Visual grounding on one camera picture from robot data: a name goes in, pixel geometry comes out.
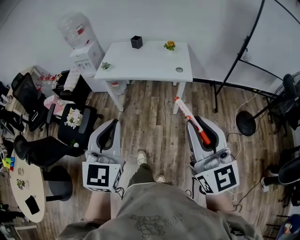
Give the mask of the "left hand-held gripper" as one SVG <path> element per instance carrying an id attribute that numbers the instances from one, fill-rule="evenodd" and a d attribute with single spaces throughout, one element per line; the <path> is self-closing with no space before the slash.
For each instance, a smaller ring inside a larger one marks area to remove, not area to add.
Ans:
<path id="1" fill-rule="evenodd" d="M 120 121 L 111 119 L 90 135 L 86 161 L 82 162 L 83 186 L 90 191 L 115 193 L 126 163 L 120 156 Z"/>

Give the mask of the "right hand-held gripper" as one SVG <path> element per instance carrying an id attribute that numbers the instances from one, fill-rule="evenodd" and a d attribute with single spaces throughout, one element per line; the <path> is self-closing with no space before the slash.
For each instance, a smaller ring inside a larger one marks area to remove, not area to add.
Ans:
<path id="1" fill-rule="evenodd" d="M 201 193 L 204 195 L 218 195 L 239 185 L 237 161 L 233 159 L 227 148 L 225 134 L 209 119 L 195 117 L 210 144 L 205 144 L 196 126 L 191 120 L 187 121 L 187 136 L 189 148 L 194 161 L 190 168 L 196 180 L 200 183 Z M 207 157 L 208 151 L 217 151 Z"/>

